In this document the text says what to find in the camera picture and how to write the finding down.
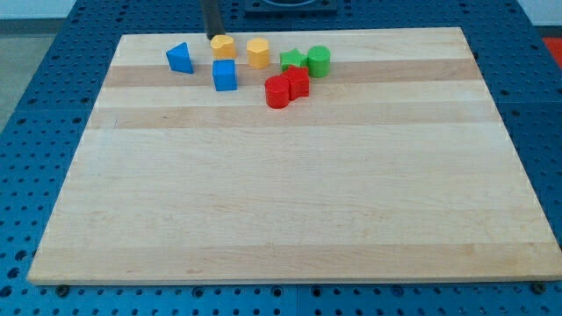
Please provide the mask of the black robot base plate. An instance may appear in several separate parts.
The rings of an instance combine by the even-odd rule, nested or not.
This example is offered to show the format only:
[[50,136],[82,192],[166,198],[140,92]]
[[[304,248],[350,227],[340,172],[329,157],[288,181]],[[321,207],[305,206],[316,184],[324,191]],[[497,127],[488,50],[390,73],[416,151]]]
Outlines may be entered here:
[[246,16],[283,13],[335,13],[338,0],[245,0],[243,9]]

